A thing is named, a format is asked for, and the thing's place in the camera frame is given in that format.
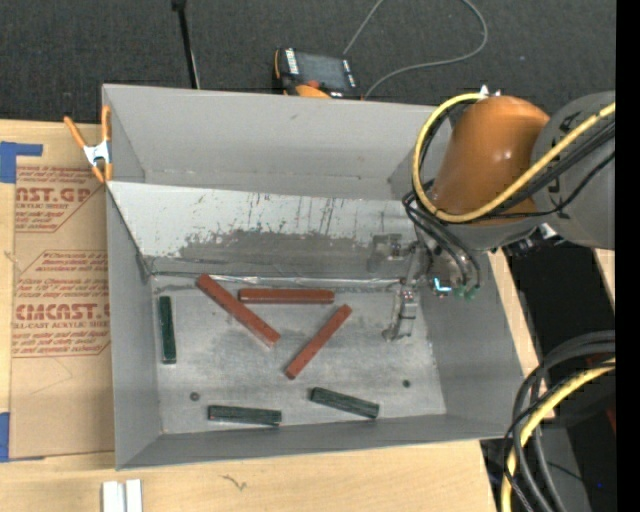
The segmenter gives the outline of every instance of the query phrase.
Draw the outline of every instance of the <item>wooden table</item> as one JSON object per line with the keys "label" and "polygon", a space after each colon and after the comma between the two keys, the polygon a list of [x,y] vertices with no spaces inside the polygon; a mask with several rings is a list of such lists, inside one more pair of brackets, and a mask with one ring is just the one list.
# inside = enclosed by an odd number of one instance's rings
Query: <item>wooden table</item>
{"label": "wooden table", "polygon": [[[85,133],[98,127],[87,125]],[[62,123],[0,120],[0,140],[44,143],[43,158],[79,151]],[[19,160],[18,164],[29,161]],[[0,184],[0,412],[8,408],[14,187]],[[537,357],[506,259],[491,255],[525,372]],[[101,483],[140,478],[144,510],[491,512],[476,441],[116,472],[113,453],[0,464],[3,510],[99,511]]]}

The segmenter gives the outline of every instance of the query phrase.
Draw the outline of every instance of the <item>cardboard sheet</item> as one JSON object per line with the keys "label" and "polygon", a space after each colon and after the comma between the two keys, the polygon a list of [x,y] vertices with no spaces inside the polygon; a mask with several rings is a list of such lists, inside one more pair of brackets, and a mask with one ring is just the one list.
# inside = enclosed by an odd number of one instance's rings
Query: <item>cardboard sheet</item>
{"label": "cardboard sheet", "polygon": [[15,185],[0,182],[0,414],[9,410]]}
{"label": "cardboard sheet", "polygon": [[0,140],[43,145],[17,162],[9,456],[112,450],[105,188],[63,123],[2,121]]}

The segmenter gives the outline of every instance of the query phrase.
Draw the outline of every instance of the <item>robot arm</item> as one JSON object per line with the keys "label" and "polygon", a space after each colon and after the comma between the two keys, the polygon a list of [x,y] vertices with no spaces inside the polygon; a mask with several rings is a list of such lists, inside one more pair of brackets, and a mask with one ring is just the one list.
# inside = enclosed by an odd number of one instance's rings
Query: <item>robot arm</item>
{"label": "robot arm", "polygon": [[[433,132],[463,103],[472,105],[429,179]],[[578,245],[614,249],[615,92],[580,98],[552,117],[510,96],[449,100],[420,132],[412,181],[403,202],[430,250],[435,293],[470,298],[482,284],[477,255],[541,227]]]}

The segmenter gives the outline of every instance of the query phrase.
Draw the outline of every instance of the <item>black floor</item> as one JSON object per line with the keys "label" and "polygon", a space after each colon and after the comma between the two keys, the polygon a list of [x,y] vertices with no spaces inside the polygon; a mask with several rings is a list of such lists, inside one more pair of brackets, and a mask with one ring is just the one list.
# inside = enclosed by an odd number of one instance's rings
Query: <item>black floor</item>
{"label": "black floor", "polygon": [[[191,0],[187,16],[201,87],[269,91],[276,47],[339,56],[374,4]],[[401,74],[371,98],[437,105],[487,85],[552,114],[575,98],[616,88],[615,0],[478,0],[474,5],[488,29],[482,51],[454,64]],[[387,0],[348,57],[366,89],[398,68],[469,54],[482,41],[482,25],[462,0]],[[96,122],[104,82],[189,87],[170,0],[0,2],[0,117],[59,121],[69,114]],[[577,334],[614,328],[588,249],[545,249],[512,261],[512,270],[543,353]],[[609,426],[599,414],[571,429],[598,511],[617,509]]]}

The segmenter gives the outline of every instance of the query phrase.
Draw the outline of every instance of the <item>yellow cable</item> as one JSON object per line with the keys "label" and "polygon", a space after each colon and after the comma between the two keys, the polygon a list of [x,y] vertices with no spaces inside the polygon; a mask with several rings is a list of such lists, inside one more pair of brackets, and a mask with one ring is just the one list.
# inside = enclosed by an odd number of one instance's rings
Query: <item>yellow cable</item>
{"label": "yellow cable", "polygon": [[427,134],[431,130],[433,124],[436,122],[438,118],[443,114],[445,110],[456,105],[458,103],[462,103],[464,101],[476,100],[479,101],[481,99],[486,98],[486,95],[480,93],[470,93],[470,94],[461,94],[460,96],[455,96],[450,100],[444,102],[440,105],[436,110],[434,110],[426,123],[422,126],[420,133],[418,134],[418,140],[416,142],[414,152],[413,152],[413,161],[411,167],[411,177],[413,181],[413,187],[416,191],[416,196],[422,203],[422,205],[437,218],[451,223],[460,223],[467,222],[470,220],[477,219],[482,215],[490,212],[494,208],[500,206],[504,201],[509,199],[513,194],[518,192],[522,187],[524,187],[536,174],[538,174],[541,170],[546,168],[546,166],[553,160],[561,151],[563,151],[569,144],[574,142],[580,135],[582,135],[585,131],[595,125],[602,118],[610,116],[616,110],[615,102],[611,103],[607,107],[603,108],[597,114],[593,114],[588,119],[580,123],[576,128],[571,130],[563,139],[556,144],[553,148],[551,148],[542,158],[540,158],[535,164],[533,164],[527,171],[525,171],[520,178],[518,178],[513,184],[511,184],[506,190],[504,190],[500,195],[498,195],[495,199],[490,201],[489,203],[481,206],[480,208],[473,210],[472,212],[464,213],[464,214],[450,214],[446,213],[442,210],[438,210],[438,208],[429,200],[427,194],[424,191],[422,186],[422,182],[420,179],[420,153],[422,152],[422,145],[427,137]]}
{"label": "yellow cable", "polygon": [[[587,382],[600,377],[601,375],[610,372],[615,368],[616,358],[612,357],[604,362],[604,364],[613,364],[610,367],[590,368],[583,372],[580,372],[575,377],[571,378],[560,386],[554,393],[549,395],[540,407],[538,407],[529,416],[529,419],[522,427],[520,432],[520,444],[524,448],[531,437],[531,433],[536,429],[545,416],[569,395],[574,393],[577,389],[584,386]],[[512,448],[509,452],[509,458],[507,459],[507,470],[510,474],[514,474],[517,465],[516,452]],[[502,479],[502,487],[500,491],[500,510],[501,512],[511,512],[511,483],[509,479],[504,476]]]}

